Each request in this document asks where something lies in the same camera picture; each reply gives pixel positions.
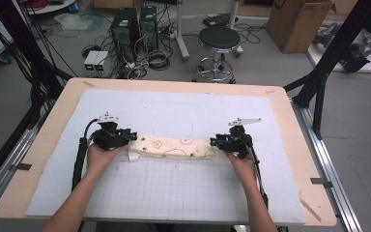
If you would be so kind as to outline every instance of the gray floor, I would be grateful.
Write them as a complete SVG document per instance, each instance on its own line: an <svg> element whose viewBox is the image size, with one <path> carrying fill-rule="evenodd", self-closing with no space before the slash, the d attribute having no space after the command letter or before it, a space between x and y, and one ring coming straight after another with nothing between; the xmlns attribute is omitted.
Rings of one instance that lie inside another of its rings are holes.
<svg viewBox="0 0 371 232"><path fill-rule="evenodd" d="M41 18L43 24L51 24L53 15ZM92 16L97 27L88 31L59 31L49 36L68 64L79 76L85 76L81 49L93 44L95 38L107 36L110 22ZM195 33L204 27L203 16L185 19L184 30ZM241 18L240 22L260 26L265 20ZM50 26L59 30L59 25ZM240 58L227 55L232 64L237 84L284 86L309 73L313 66L306 54L282 54L265 30L254 33L261 42L243 43L244 54ZM195 36L185 36L190 60L183 63L175 42L175 52L167 71L149 71L146 80L190 81L195 65L208 52L199 48ZM66 65L54 55L56 64L69 72ZM0 148L30 106L30 84L23 78L15 63L0 64ZM298 90L289 93L294 96ZM371 231L371 74L333 72L328 79L322 121L322 135L329 154L341 178L343 187L357 214L364 231ZM37 230L43 220L0 219L0 231ZM331 228L291 227L291 231L345 231L341 220ZM94 231L89 222L85 231Z"/></svg>

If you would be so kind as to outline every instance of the white paper sheet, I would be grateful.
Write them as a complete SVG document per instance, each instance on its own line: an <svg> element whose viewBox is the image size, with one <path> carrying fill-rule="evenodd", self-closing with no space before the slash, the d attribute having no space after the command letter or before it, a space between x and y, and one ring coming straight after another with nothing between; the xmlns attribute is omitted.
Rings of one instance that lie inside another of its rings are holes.
<svg viewBox="0 0 371 232"><path fill-rule="evenodd" d="M261 118L246 125L261 163L274 222L305 223L294 178L267 98L135 91L86 90L47 162L28 216L52 216L71 191L79 137L104 112L119 117L119 128L179 138L229 133L237 118ZM98 130L94 124L89 134ZM243 188L229 160L173 160L123 152L98 182L85 217L248 223Z"/></svg>

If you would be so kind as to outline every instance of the black pole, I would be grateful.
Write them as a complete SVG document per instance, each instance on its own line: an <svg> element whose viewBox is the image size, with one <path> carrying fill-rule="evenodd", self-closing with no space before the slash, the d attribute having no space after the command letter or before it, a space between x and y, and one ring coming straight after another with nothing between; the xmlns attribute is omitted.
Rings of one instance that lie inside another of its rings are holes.
<svg viewBox="0 0 371 232"><path fill-rule="evenodd" d="M307 108L309 102L316 95L312 129L319 139L322 139L322 111L326 83L330 72L332 72L336 64L342 59L342 56L349 49L352 42L370 18L371 0L358 0L315 69L303 78L284 86L285 91L289 92L303 85L300 93L293 97L294 103L300 107Z"/></svg>

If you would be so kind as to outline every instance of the desk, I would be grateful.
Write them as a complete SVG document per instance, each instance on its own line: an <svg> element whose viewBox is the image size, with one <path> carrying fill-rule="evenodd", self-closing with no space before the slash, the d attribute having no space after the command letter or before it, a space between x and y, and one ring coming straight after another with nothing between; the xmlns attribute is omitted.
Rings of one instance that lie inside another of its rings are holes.
<svg viewBox="0 0 371 232"><path fill-rule="evenodd" d="M82 92L90 88L169 93L213 92L267 97L271 102L275 121L297 183L300 201L306 214L306 225L333 226L336 223L335 214L323 186L312 185L310 182L310 178L319 177L319 174L289 99L281 87L90 78L74 78L69 81L23 160L23 163L32 164L32 168L29 171L16 171L1 197L0 218L29 218L25 212L43 168L53 153Z"/></svg>

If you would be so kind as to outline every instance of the metal bracket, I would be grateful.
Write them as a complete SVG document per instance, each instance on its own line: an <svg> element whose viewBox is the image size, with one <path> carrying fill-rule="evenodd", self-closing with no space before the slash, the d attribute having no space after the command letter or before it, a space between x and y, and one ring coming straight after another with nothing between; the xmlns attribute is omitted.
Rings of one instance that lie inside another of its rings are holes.
<svg viewBox="0 0 371 232"><path fill-rule="evenodd" d="M29 171L32 164L29 163L19 163L18 165L13 165L9 168L10 171L16 172L17 170Z"/></svg>
<svg viewBox="0 0 371 232"><path fill-rule="evenodd" d="M329 189L333 187L332 182L324 178L311 178L311 182L314 185L323 185L325 189Z"/></svg>

